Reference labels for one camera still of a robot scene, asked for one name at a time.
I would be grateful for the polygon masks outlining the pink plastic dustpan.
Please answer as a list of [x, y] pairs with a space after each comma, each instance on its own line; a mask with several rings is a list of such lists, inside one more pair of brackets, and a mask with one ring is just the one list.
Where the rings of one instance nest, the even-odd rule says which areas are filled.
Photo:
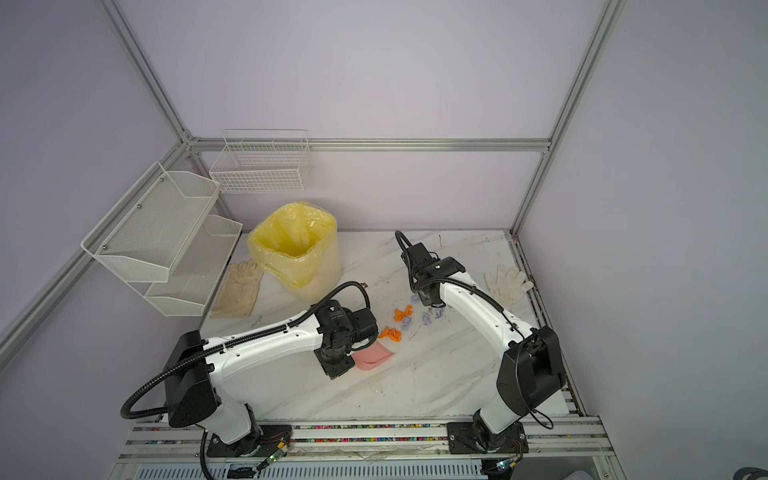
[[355, 367], [362, 371], [371, 371], [386, 362], [392, 356], [393, 353], [378, 341], [372, 346], [356, 351], [351, 355]]

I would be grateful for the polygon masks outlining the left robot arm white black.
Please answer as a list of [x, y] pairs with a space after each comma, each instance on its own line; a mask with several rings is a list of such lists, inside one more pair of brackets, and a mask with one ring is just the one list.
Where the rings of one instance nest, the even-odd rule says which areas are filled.
[[266, 327], [205, 339], [197, 330], [182, 335], [163, 370], [132, 393], [120, 408], [127, 420], [166, 416], [173, 428], [198, 426], [210, 438], [203, 449], [219, 456], [263, 456], [289, 441], [292, 429], [262, 427], [253, 408], [223, 388], [255, 367], [304, 352], [315, 355], [323, 373], [336, 379], [351, 370], [353, 354], [379, 335], [363, 284], [347, 281], [307, 310]]

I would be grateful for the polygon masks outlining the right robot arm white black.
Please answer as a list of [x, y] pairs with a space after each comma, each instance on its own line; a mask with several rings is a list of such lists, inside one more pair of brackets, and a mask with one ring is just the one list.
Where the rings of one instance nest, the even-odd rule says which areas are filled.
[[465, 267], [452, 257], [441, 258], [397, 230], [395, 240], [412, 293], [426, 307], [450, 307], [489, 342], [499, 357], [496, 394], [473, 414], [474, 449], [495, 453], [518, 440], [514, 425], [530, 415], [541, 421], [538, 407], [560, 391], [566, 372], [557, 334], [521, 320], [477, 286]]

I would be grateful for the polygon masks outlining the orange paper scrap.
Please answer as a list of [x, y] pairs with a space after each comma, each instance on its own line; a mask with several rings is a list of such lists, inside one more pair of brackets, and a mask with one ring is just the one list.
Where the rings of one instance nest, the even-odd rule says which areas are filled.
[[413, 315], [413, 306], [408, 305], [404, 310], [396, 309], [394, 313], [394, 321], [402, 322], [406, 318], [410, 318]]

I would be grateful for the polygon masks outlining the white cotton glove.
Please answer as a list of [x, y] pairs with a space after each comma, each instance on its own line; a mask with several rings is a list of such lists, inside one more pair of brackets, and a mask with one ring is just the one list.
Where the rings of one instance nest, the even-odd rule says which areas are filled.
[[506, 310], [512, 310], [534, 288], [524, 271], [505, 264], [498, 264], [494, 272], [485, 272], [484, 280], [491, 297]]

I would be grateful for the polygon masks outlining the yellow-lined trash bin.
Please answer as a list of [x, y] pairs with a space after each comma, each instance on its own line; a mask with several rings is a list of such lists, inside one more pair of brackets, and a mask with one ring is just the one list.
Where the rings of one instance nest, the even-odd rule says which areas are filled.
[[307, 202], [286, 204], [249, 235], [251, 258], [295, 297], [316, 303], [342, 275], [336, 218]]

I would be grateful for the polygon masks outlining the beige rubber glove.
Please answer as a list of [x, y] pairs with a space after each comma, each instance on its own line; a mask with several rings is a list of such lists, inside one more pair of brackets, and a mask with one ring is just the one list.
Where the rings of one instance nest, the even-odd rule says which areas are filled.
[[211, 315], [212, 319], [249, 317], [257, 302], [263, 269], [253, 260], [229, 266]]

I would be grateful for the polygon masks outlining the lower white mesh shelf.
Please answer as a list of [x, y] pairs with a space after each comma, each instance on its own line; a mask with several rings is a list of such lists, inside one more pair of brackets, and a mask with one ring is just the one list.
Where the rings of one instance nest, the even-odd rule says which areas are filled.
[[241, 223], [208, 215], [170, 279], [150, 283], [141, 297], [165, 317], [202, 316], [241, 233]]

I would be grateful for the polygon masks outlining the white mesh shelf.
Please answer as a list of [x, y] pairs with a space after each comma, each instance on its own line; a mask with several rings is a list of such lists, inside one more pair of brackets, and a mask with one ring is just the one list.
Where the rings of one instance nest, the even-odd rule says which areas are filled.
[[81, 241], [125, 283], [166, 283], [221, 192], [220, 184], [154, 163]]
[[202, 316], [241, 233], [241, 223], [208, 215], [170, 279], [150, 283], [141, 297], [165, 317]]

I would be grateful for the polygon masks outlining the upper white mesh shelf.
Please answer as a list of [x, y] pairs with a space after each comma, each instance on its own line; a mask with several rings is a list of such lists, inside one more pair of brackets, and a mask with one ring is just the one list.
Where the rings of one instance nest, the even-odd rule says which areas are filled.
[[154, 163], [81, 241], [125, 283], [166, 283], [221, 192], [220, 184]]

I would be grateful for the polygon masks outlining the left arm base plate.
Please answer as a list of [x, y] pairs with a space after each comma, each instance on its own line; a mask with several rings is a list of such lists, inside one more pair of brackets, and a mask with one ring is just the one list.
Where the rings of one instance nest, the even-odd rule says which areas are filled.
[[288, 447], [293, 428], [288, 424], [260, 425], [258, 432], [261, 433], [259, 437], [251, 433], [232, 444], [224, 443], [218, 435], [214, 434], [208, 444], [206, 455], [210, 458], [267, 458], [280, 446]]

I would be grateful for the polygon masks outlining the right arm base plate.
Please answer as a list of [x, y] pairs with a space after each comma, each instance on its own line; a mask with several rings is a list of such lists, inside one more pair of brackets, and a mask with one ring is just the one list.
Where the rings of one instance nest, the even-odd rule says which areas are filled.
[[446, 425], [451, 454], [514, 454], [529, 452], [527, 436], [516, 422], [494, 434], [478, 422], [449, 422]]

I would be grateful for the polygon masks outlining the aluminium front rail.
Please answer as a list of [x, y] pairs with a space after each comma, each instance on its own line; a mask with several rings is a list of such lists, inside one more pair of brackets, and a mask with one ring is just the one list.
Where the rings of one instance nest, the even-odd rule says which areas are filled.
[[551, 430], [523, 422], [509, 453], [480, 453], [449, 432], [448, 418], [305, 421], [292, 425], [284, 454], [266, 468], [263, 456], [216, 458], [217, 440], [200, 429], [138, 423], [113, 467], [112, 479], [561, 479], [581, 470], [594, 479], [625, 473], [602, 422], [564, 417]]

